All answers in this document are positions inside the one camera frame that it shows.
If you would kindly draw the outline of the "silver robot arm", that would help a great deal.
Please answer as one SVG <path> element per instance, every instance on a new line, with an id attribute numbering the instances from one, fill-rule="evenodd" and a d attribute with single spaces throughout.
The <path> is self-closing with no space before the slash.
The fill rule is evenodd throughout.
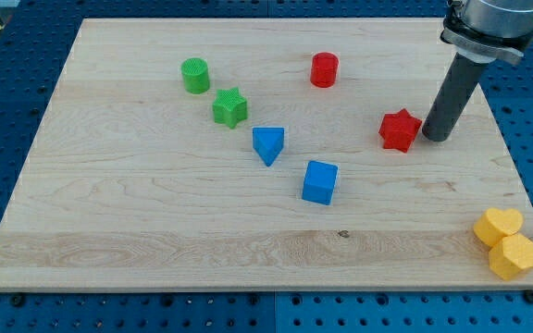
<path id="1" fill-rule="evenodd" d="M 451 0 L 440 39 L 455 56 L 422 128 L 433 142 L 449 138 L 488 64 L 522 60 L 533 40 L 533 0 Z"/>

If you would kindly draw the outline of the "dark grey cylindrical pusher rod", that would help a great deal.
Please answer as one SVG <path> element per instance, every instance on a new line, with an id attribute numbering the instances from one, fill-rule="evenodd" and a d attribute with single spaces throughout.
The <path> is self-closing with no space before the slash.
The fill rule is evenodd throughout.
<path id="1" fill-rule="evenodd" d="M 427 139 L 444 142 L 449 138 L 487 65 L 454 56 L 422 128 Z"/>

